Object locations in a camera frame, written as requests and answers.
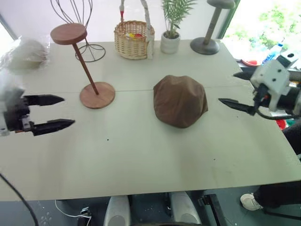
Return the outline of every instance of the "gray round base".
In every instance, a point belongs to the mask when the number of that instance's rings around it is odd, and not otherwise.
[[[192,50],[204,55],[213,55],[220,50],[220,46],[216,41],[210,39],[208,45],[204,45],[204,39],[204,37],[200,37],[192,40],[190,43]]]

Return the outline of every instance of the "black cable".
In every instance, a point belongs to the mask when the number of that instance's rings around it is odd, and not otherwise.
[[[262,118],[270,119],[270,120],[280,120],[280,119],[296,119],[301,118],[301,114],[296,115],[286,115],[286,116],[267,116],[265,114],[262,114],[259,109],[256,110],[256,113],[259,114]]]
[[[18,190],[2,175],[2,173],[0,173],[0,177],[2,178],[2,180],[4,180],[5,183],[7,183],[7,185],[16,193],[16,195],[21,199],[23,204],[27,207],[32,216],[35,226],[39,226],[38,219],[28,202],[23,198],[23,196],[18,192]]]

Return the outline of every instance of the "cable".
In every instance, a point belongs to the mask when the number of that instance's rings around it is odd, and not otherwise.
[[[85,216],[85,215],[76,215],[76,216],[74,216],[74,215],[69,215],[69,214],[64,213],[63,211],[61,211],[61,210],[58,208],[58,206],[57,206],[57,204],[56,204],[56,200],[55,200],[55,207],[56,207],[61,213],[63,213],[64,215],[66,215],[66,216],[68,216],[68,217],[71,217],[71,218],[80,218],[80,217],[83,217],[83,218],[89,218],[89,220],[88,220],[88,222],[87,222],[87,226],[89,225],[89,223],[90,223],[90,221],[91,221],[92,216],[90,216],[90,217]]]
[[[91,218],[92,218],[92,217],[90,217],[90,219],[88,220],[87,226],[89,226],[89,223],[90,223]]]
[[[301,118],[301,114],[296,115],[288,115],[288,116],[267,116],[259,111],[259,109],[256,110],[256,113],[259,114],[262,118],[270,119],[270,120],[280,120],[280,119],[296,119]]]
[[[66,215],[66,216],[68,216],[68,217],[71,217],[71,218],[79,218],[79,217],[83,217],[83,218],[91,218],[91,217],[84,216],[84,215],[76,215],[76,216],[74,216],[74,215],[69,215],[69,214],[64,213],[63,211],[61,211],[61,210],[58,208],[58,206],[57,206],[57,204],[56,204],[56,200],[55,200],[55,207],[56,207],[61,213],[63,213],[64,215]]]
[[[39,226],[38,220],[36,215],[34,214],[31,206],[28,204],[28,202],[23,198],[23,196],[18,192],[18,190],[0,173],[0,177],[2,180],[4,180],[5,183],[16,193],[16,195],[21,199],[23,204],[27,207],[28,211],[30,212],[32,219],[34,221],[35,226]]]

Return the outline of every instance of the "white sneaker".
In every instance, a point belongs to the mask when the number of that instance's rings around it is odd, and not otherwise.
[[[243,194],[240,197],[240,201],[243,204],[243,207],[247,210],[254,211],[260,210],[263,207],[255,200],[253,193]]]

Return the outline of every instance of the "wooden round base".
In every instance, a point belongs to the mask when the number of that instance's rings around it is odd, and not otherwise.
[[[83,88],[79,98],[82,104],[88,108],[99,109],[108,106],[115,97],[115,89],[106,82],[95,82],[95,86],[99,92],[96,95],[92,85],[89,84]]]

